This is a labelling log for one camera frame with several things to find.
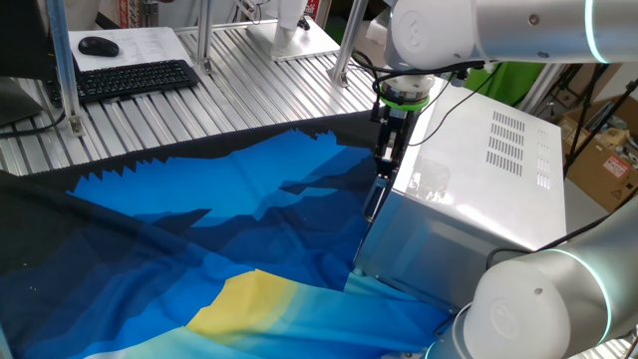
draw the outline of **metal pole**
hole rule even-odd
[[[547,96],[549,88],[554,83],[554,79],[562,72],[565,65],[547,64],[542,70],[538,79],[525,96],[525,99],[518,107],[521,111],[531,114],[536,106]]]
[[[341,87],[348,86],[348,63],[352,56],[352,50],[355,48],[355,41],[363,22],[363,16],[368,7],[368,0],[355,0],[350,11],[350,18],[346,26],[346,33],[343,35],[339,57],[333,69],[328,70],[330,80]]]
[[[67,121],[71,125],[71,133],[74,136],[82,136],[84,134],[81,122],[82,108],[78,100],[76,73],[73,67],[64,0],[47,0],[47,8],[51,23],[51,37],[56,51],[58,78],[62,90],[62,104],[67,115]]]
[[[210,63],[210,32],[212,28],[212,0],[201,0],[199,11],[198,36],[197,36],[197,59],[196,63],[201,70],[212,73]]]

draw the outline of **monitor stand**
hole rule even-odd
[[[0,126],[38,115],[43,110],[20,85],[0,77]]]

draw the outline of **black cable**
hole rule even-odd
[[[427,110],[430,108],[430,106],[431,106],[431,105],[433,105],[433,104],[434,104],[434,103],[435,103],[435,102],[439,99],[439,97],[443,94],[443,92],[445,92],[445,91],[446,91],[446,88],[450,85],[450,82],[451,82],[451,81],[452,81],[452,78],[450,78],[450,79],[446,82],[446,85],[445,85],[445,86],[441,89],[441,91],[439,92],[439,94],[438,94],[438,95],[437,95],[437,96],[436,96],[433,100],[431,100],[431,101],[430,101],[430,103],[429,103],[427,106],[425,106],[425,107],[424,107],[424,108],[423,108],[423,109],[419,112],[419,115],[417,116],[417,118],[418,118],[420,115],[422,115],[425,111],[427,111]]]
[[[588,231],[590,229],[593,229],[593,228],[597,227],[598,224],[602,223],[605,219],[609,218],[610,215],[611,214],[607,214],[604,217],[602,217],[602,218],[600,218],[598,220],[594,220],[591,223],[585,225],[584,227],[582,227],[580,229],[576,229],[576,230],[572,231],[571,233],[565,235],[564,237],[562,237],[560,239],[557,239],[557,240],[553,241],[552,243],[547,244],[546,246],[540,248],[539,250],[537,250],[537,252],[540,252],[542,250],[548,250],[548,249],[551,249],[551,248],[555,248],[558,245],[566,242],[567,240],[569,240],[569,239],[571,239],[571,238],[573,238],[573,237],[575,237],[577,235],[580,235],[580,234],[582,234],[582,233],[584,233],[584,232],[586,232],[586,231]]]
[[[603,67],[600,64],[596,64],[596,68],[594,69],[594,73],[591,76],[591,81],[589,81],[589,85],[587,86],[585,100],[582,106],[582,112],[580,113],[580,121],[578,121],[578,126],[576,126],[576,133],[574,135],[573,143],[571,144],[571,149],[569,151],[569,155],[567,156],[567,161],[565,162],[565,166],[562,169],[562,177],[563,179],[567,178],[567,172],[569,172],[569,168],[573,165],[575,158],[575,153],[578,147],[578,138],[580,137],[580,131],[585,124],[585,118],[587,117],[587,111],[591,107],[591,98],[594,95],[594,89],[596,88],[596,83],[600,79],[603,73]]]
[[[65,118],[66,118],[66,115],[65,115],[65,113],[63,111],[62,114],[60,115],[60,118],[58,118],[58,120],[56,120],[56,122],[54,122],[51,125],[47,125],[47,126],[45,126],[43,128],[39,128],[39,129],[26,130],[26,131],[14,131],[12,133],[0,134],[0,140],[15,139],[15,138],[24,137],[24,136],[32,136],[32,135],[42,134],[43,132],[46,132],[47,130],[53,129],[54,127],[60,125],[60,123],[62,123]]]
[[[366,54],[362,53],[359,50],[354,50],[353,51],[354,55],[359,55],[361,57],[366,56]],[[405,76],[405,75],[435,75],[435,74],[442,74],[442,73],[446,73],[446,72],[453,72],[453,71],[459,71],[459,70],[466,70],[469,68],[478,68],[478,67],[482,67],[485,65],[484,61],[468,61],[468,62],[464,62],[464,63],[459,63],[459,64],[454,64],[454,65],[450,65],[450,66],[446,66],[443,67],[441,69],[434,69],[434,70],[393,70],[393,69],[384,69],[384,68],[380,68],[377,66],[373,66],[373,65],[368,65],[365,63],[362,63],[360,61],[357,61],[357,58],[353,56],[353,59],[355,60],[355,62],[359,65],[361,65],[362,67],[371,70],[371,71],[376,71],[378,73],[383,73],[383,74],[388,74],[388,75],[396,75],[395,77],[398,76]]]
[[[490,269],[491,268],[491,263],[494,260],[494,256],[501,253],[501,252],[514,252],[514,253],[522,253],[522,254],[532,254],[532,253],[538,253],[540,251],[544,251],[544,250],[548,250],[551,248],[555,248],[558,245],[566,242],[567,240],[570,240],[588,230],[591,230],[595,227],[598,226],[598,224],[602,223],[605,219],[609,218],[611,214],[607,214],[604,217],[598,219],[598,220],[594,220],[593,222],[583,226],[582,228],[576,229],[574,231],[572,231],[571,233],[553,241],[552,243],[549,243],[541,248],[539,248],[538,250],[535,251],[531,251],[531,250],[522,250],[522,249],[508,249],[508,248],[498,248],[493,250],[492,252],[489,253],[489,255],[487,256],[487,261],[485,263],[485,268],[486,269]]]
[[[494,75],[496,75],[496,73],[498,72],[498,70],[499,70],[499,69],[500,69],[500,66],[496,67],[496,68],[494,69],[494,71],[493,71],[493,72],[489,75],[489,77],[488,77],[485,81],[483,81],[483,83],[482,83],[482,84],[480,84],[480,86],[479,86],[476,90],[474,90],[474,91],[473,91],[471,94],[469,94],[466,98],[462,99],[462,100],[461,100],[458,104],[456,104],[454,107],[452,107],[452,108],[451,108],[451,109],[450,109],[450,110],[446,113],[446,115],[443,117],[443,119],[441,120],[441,122],[439,123],[439,125],[435,128],[435,130],[434,130],[434,131],[433,131],[433,132],[432,132],[429,136],[427,136],[425,140],[423,140],[423,141],[421,141],[421,142],[419,142],[419,143],[417,143],[417,144],[412,144],[412,145],[408,145],[408,146],[411,146],[411,147],[414,147],[414,146],[420,146],[420,145],[422,145],[422,144],[426,143],[427,141],[429,141],[429,140],[430,140],[430,139],[431,139],[434,135],[436,135],[436,134],[437,134],[437,132],[441,129],[441,126],[442,126],[442,125],[443,125],[443,123],[444,123],[444,122],[448,119],[448,116],[449,116],[449,115],[450,115],[450,114],[451,114],[454,110],[456,110],[456,109],[457,109],[460,105],[462,105],[465,101],[469,100],[472,96],[476,95],[476,94],[480,91],[480,89],[482,89],[482,88],[483,88],[483,87],[484,87],[484,86],[485,86],[485,85],[486,85],[486,84],[487,84],[487,83],[488,83],[488,82],[489,82],[489,81],[490,81],[490,80],[494,77]]]
[[[574,154],[574,158],[573,158],[574,161],[578,159],[578,156],[580,156],[583,150],[587,148],[587,146],[591,143],[591,141],[596,137],[598,132],[602,130],[603,126],[605,126],[605,124],[607,124],[607,122],[616,114],[616,111],[620,109],[620,107],[625,103],[625,101],[627,101],[627,99],[631,96],[631,94],[634,91],[636,91],[636,89],[638,89],[638,79],[636,79],[636,81],[630,82],[627,85],[627,91],[625,91],[622,97],[614,104],[614,107],[611,109],[611,111],[609,111],[607,115],[605,115],[602,118],[600,123],[598,123],[598,126],[596,126],[596,128],[591,131],[591,133],[589,134],[589,137],[587,137],[587,140],[585,140],[585,142],[583,142],[582,145],[580,145],[580,147],[578,148],[578,151],[576,151],[576,153]]]

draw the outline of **cable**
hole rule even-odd
[[[424,107],[424,108],[423,108],[423,109],[419,112],[419,114],[417,115],[417,118],[418,118],[418,117],[420,117],[420,116],[421,116],[421,115],[422,115],[425,111],[427,111],[427,110],[430,108],[430,106],[431,106],[431,105],[433,105],[433,104],[434,104],[434,103],[435,103],[435,102],[439,99],[439,97],[443,94],[443,92],[445,92],[445,91],[446,91],[446,88],[450,85],[450,82],[452,81],[452,77],[453,77],[453,76],[454,76],[454,74],[453,74],[453,75],[450,77],[450,79],[446,82],[446,85],[445,85],[445,86],[441,89],[441,91],[439,92],[439,94],[438,94],[438,95],[437,95],[437,96],[436,96],[433,100],[431,100],[431,101],[430,101],[430,103],[429,103],[427,106],[425,106],[425,107]]]
[[[547,250],[547,249],[551,249],[551,248],[557,247],[558,245],[566,242],[567,240],[569,240],[569,239],[571,239],[571,238],[573,238],[573,237],[575,237],[577,235],[580,235],[580,234],[582,234],[582,233],[584,233],[584,232],[586,232],[586,231],[588,231],[590,229],[593,229],[593,228],[597,227],[598,224],[602,223],[605,219],[609,218],[610,215],[611,214],[607,214],[607,215],[605,215],[604,217],[602,217],[602,218],[600,218],[598,220],[594,220],[593,222],[585,225],[584,227],[582,227],[580,229],[576,229],[576,230],[572,231],[571,233],[565,235],[564,237],[562,237],[560,239],[557,239],[557,240],[553,241],[552,243],[547,244],[546,246],[542,247],[541,249],[537,250],[536,252],[540,252],[542,250]]]
[[[353,51],[353,55],[358,55],[361,57],[367,57],[366,54],[362,53],[359,50],[354,50]],[[373,66],[373,65],[368,65],[368,64],[364,64],[360,61],[357,61],[357,58],[353,56],[353,59],[355,60],[355,62],[359,65],[361,65],[362,67],[371,70],[371,71],[376,71],[378,73],[383,73],[383,74],[388,74],[388,75],[397,75],[397,76],[404,76],[404,75],[435,75],[435,74],[442,74],[442,73],[446,73],[446,72],[452,72],[452,71],[458,71],[458,70],[466,70],[469,68],[477,68],[477,67],[482,67],[485,65],[484,61],[469,61],[469,62],[464,62],[464,63],[459,63],[459,64],[454,64],[454,65],[450,65],[450,66],[446,66],[444,68],[441,69],[434,69],[434,70],[393,70],[393,69],[385,69],[385,68],[380,68],[377,66]]]
[[[485,269],[489,270],[491,268],[491,263],[494,260],[494,256],[501,253],[501,252],[514,252],[514,253],[521,253],[521,254],[532,254],[532,253],[538,253],[540,251],[544,251],[544,250],[548,250],[551,248],[555,248],[558,245],[566,242],[567,240],[570,240],[588,230],[591,230],[595,227],[598,226],[598,224],[602,223],[605,219],[609,218],[611,214],[607,214],[604,217],[598,219],[598,220],[594,220],[593,222],[583,226],[582,228],[576,229],[574,231],[572,231],[571,233],[553,241],[552,243],[547,244],[544,247],[539,248],[538,250],[535,251],[531,251],[531,250],[523,250],[523,249],[509,249],[509,248],[498,248],[493,250],[492,252],[489,253],[489,255],[487,256],[487,261],[485,263]]]
[[[439,123],[439,125],[435,128],[435,130],[426,137],[425,140],[417,143],[417,144],[413,144],[413,145],[408,145],[411,147],[415,147],[415,146],[420,146],[424,143],[426,143],[427,141],[429,141],[434,135],[437,134],[437,132],[441,129],[441,126],[443,125],[443,123],[448,119],[448,116],[452,113],[452,111],[456,110],[460,105],[462,105],[465,101],[469,100],[472,96],[476,95],[480,89],[482,89],[493,77],[494,75],[496,75],[496,73],[498,72],[498,70],[500,69],[500,66],[495,68],[494,71],[491,73],[491,75],[489,75],[489,77],[483,81],[483,83],[476,89],[474,90],[471,94],[469,94],[466,98],[462,99],[458,104],[456,104],[454,107],[452,107],[447,113],[446,115],[443,117],[443,119],[441,120],[441,122]]]
[[[461,309],[461,311],[459,311],[459,314],[457,314],[457,317],[455,318],[455,323],[452,325],[452,340],[455,342],[455,347],[457,348],[457,352],[459,352],[459,355],[461,356],[462,359],[468,359],[468,357],[466,356],[466,354],[463,353],[463,351],[461,350],[461,345],[459,345],[459,339],[457,338],[457,323],[459,323],[459,318],[461,317],[461,315],[465,313],[468,309],[470,309],[471,306],[472,306],[472,302],[470,302],[470,304],[466,305],[463,309]]]
[[[60,125],[60,123],[62,123],[66,117],[67,116],[63,111],[62,114],[60,115],[60,118],[58,118],[58,120],[56,120],[56,122],[54,122],[51,125],[47,125],[43,128],[34,129],[34,130],[14,131],[12,133],[0,134],[0,140],[15,139],[15,138],[23,137],[23,136],[32,136],[32,135],[42,134],[43,132],[46,132],[47,130],[53,129],[54,127]]]
[[[594,94],[594,89],[596,88],[596,83],[602,76],[603,70],[602,65],[597,64],[594,70],[593,75],[591,76],[591,81],[589,81],[589,85],[587,86],[585,100],[583,102],[582,111],[580,113],[580,121],[578,121],[578,126],[576,127],[576,133],[574,135],[573,143],[571,144],[571,149],[569,151],[569,155],[567,156],[567,161],[565,162],[565,166],[562,169],[562,177],[563,179],[567,178],[567,172],[569,172],[569,168],[576,160],[574,156],[576,150],[578,148],[578,138],[580,137],[580,131],[582,130],[583,125],[585,124],[585,118],[587,117],[587,111],[591,107],[591,98]]]

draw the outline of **monitor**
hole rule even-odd
[[[10,78],[54,80],[55,58],[37,0],[0,0],[0,126],[42,111]]]

